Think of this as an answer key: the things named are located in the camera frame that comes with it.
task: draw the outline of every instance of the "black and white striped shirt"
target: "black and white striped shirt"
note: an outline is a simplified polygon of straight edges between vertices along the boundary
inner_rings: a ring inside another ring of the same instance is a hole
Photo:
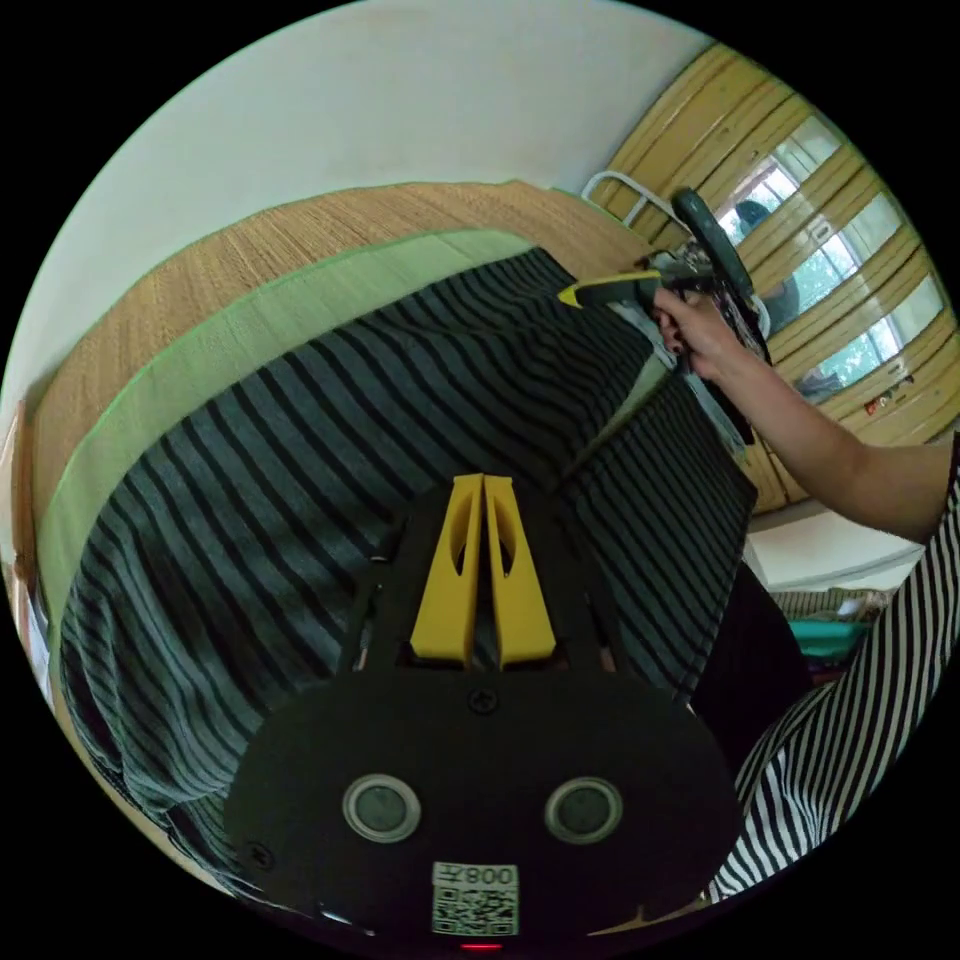
[[[760,738],[737,777],[746,824],[710,888],[741,893],[809,853],[870,796],[900,756],[960,635],[960,433],[945,509],[923,556],[849,671]]]

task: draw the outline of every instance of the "wooden blind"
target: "wooden blind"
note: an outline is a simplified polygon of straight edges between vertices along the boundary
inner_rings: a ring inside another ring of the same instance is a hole
[[[832,147],[802,139],[816,129],[811,124],[836,138]],[[764,180],[771,171],[786,177],[789,195],[778,195],[765,218],[736,238],[760,296],[781,295],[784,283],[799,291],[796,316],[770,338],[780,374],[804,389],[809,378],[843,369],[825,395],[808,395],[870,443],[925,443],[956,422],[960,335],[934,265],[889,188],[798,93],[714,44],[651,107],[608,168],[664,198],[694,187],[721,219],[757,184],[773,183]],[[590,199],[622,219],[637,196],[605,181]],[[685,236],[652,206],[631,229],[659,249]],[[820,260],[829,262],[832,281],[825,289],[807,283],[811,295],[801,279]],[[873,366],[860,372],[853,357],[847,370],[844,358],[861,342],[865,351],[873,344]],[[760,492],[757,512],[807,496],[762,443],[743,469]]]

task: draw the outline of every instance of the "screw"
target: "screw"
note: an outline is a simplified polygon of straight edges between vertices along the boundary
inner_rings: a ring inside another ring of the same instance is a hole
[[[480,687],[478,690],[471,690],[467,697],[467,706],[481,717],[493,713],[500,706],[500,698],[495,690],[489,687]]]
[[[256,840],[247,842],[247,856],[264,873],[269,873],[276,863],[273,854],[262,843]]]

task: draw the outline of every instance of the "glass pane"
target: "glass pane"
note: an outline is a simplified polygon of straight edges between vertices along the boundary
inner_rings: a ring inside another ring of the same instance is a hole
[[[771,335],[829,296],[870,259],[901,225],[893,204],[874,197],[839,233],[826,240],[771,294],[764,298]]]
[[[929,326],[943,306],[933,277],[925,277],[896,310],[808,371],[794,386],[812,403],[822,403],[892,360]]]
[[[840,146],[840,141],[816,117],[805,120],[768,157],[764,157],[737,184],[717,208],[720,226],[736,246],[741,240],[797,192],[797,188]],[[737,207],[749,201],[740,212]],[[752,207],[758,204],[766,213]]]
[[[839,146],[840,141],[823,121],[808,117],[773,155],[798,183],[803,183]]]
[[[903,221],[882,193],[875,196],[841,231],[844,243],[860,263],[872,257]]]

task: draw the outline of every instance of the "label sticker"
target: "label sticker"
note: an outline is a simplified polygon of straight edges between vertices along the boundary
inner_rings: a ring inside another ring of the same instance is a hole
[[[504,937],[520,932],[520,880],[515,866],[434,863],[433,932]]]

